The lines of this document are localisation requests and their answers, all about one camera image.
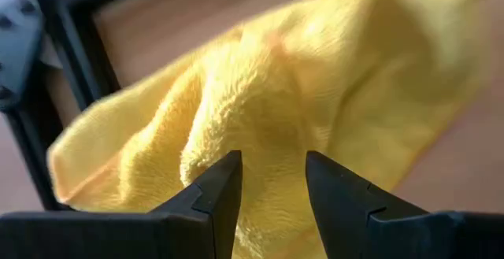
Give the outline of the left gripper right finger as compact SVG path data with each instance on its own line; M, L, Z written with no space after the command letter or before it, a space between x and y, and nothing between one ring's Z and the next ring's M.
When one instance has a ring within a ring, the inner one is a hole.
M330 258L503 259L503 216L429 213L317 151L306 155L309 200Z

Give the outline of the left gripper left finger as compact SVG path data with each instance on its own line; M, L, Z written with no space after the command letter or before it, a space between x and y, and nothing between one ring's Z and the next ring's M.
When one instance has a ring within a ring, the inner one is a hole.
M242 179L242 154L233 150L148 213L7 213L1 217L1 256L230 258Z

